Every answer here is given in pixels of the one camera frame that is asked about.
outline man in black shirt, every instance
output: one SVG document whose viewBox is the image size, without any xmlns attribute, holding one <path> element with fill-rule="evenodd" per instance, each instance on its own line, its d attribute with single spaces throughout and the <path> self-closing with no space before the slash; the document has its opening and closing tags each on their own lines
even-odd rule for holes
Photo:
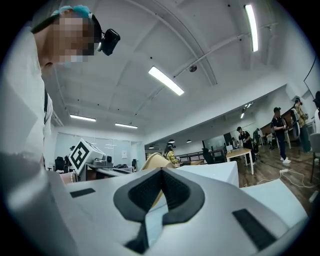
<svg viewBox="0 0 320 256">
<path fill-rule="evenodd" d="M 249 132 L 243 131 L 240 126 L 236 130 L 240 133 L 239 134 L 239 142 L 242 142 L 244 148 L 251 150 L 252 164 L 254 165 L 255 161 L 256 161 L 256 157 L 255 157 L 255 153 L 254 153 L 254 148 L 252 147 L 252 142 L 251 142 L 251 137 L 250 137 Z M 245 157 L 246 157 L 246 162 L 249 163 L 250 158 L 249 158 L 248 154 L 245 154 Z"/>
<path fill-rule="evenodd" d="M 289 164 L 291 161 L 286 156 L 286 145 L 285 145 L 285 130 L 288 127 L 284 125 L 284 122 L 280 115 L 280 109 L 281 109 L 280 107 L 275 107 L 273 109 L 274 116 L 272 118 L 272 126 L 275 131 L 275 136 L 279 141 L 280 155 L 281 155 L 280 160 L 283 161 L 284 164 Z"/>
</svg>

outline ceiling light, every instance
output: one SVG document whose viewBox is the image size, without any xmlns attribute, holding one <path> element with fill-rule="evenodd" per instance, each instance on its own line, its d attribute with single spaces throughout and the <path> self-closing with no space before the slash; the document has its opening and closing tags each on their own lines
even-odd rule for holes
<svg viewBox="0 0 320 256">
<path fill-rule="evenodd" d="M 256 52 L 256 51 L 258 51 L 258 31 L 257 31 L 257 24 L 256 24 L 254 9 L 252 8 L 251 4 L 245 5 L 244 8 L 245 8 L 245 11 L 248 16 L 249 23 L 250 23 L 251 38 L 252 38 L 252 51 Z"/>
<path fill-rule="evenodd" d="M 128 124 L 121 124 L 121 123 L 115 123 L 115 126 L 121 126 L 121 127 L 127 127 L 127 128 L 133 128 L 137 129 L 138 126 L 128 125 Z"/>
<path fill-rule="evenodd" d="M 80 116 L 80 115 L 70 115 L 71 118 L 75 118 L 75 119 L 82 119 L 82 120 L 86 120 L 86 121 L 91 121 L 91 122 L 95 122 L 96 119 L 94 118 L 89 118 L 89 117 L 84 117 L 84 116 Z"/>
<path fill-rule="evenodd" d="M 149 74 L 156 79 L 158 79 L 160 82 L 165 84 L 167 87 L 169 87 L 172 91 L 174 91 L 179 96 L 184 93 L 184 91 L 176 85 L 169 77 L 167 77 L 164 73 L 162 73 L 159 69 L 157 69 L 155 66 L 153 66 L 149 70 Z"/>
</svg>

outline door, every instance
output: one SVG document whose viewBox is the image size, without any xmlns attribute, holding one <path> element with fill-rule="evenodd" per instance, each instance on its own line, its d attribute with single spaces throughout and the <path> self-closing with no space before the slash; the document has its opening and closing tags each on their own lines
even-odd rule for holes
<svg viewBox="0 0 320 256">
<path fill-rule="evenodd" d="M 232 137 L 231 137 L 230 132 L 224 134 L 223 137 L 224 137 L 224 140 L 225 140 L 225 144 L 226 144 L 227 146 L 232 145 Z"/>
</svg>

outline white ceiling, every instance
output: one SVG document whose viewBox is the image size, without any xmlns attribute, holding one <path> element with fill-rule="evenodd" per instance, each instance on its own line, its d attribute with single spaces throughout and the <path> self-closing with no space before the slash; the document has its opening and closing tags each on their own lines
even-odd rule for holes
<svg viewBox="0 0 320 256">
<path fill-rule="evenodd" d="M 132 123 L 146 133 L 189 118 L 270 71 L 276 20 L 269 2 L 250 1 L 259 27 L 259 51 L 252 54 L 246 0 L 62 1 L 87 5 L 102 29 L 114 29 L 121 40 L 111 56 L 96 52 L 88 62 L 57 66 L 57 78 L 54 72 L 44 78 L 55 112 L 64 125 L 81 126 L 69 118 L 76 114 L 96 118 L 93 129 Z M 209 51 L 196 72 L 185 71 Z M 152 66 L 185 93 L 177 96 L 155 80 Z"/>
</svg>

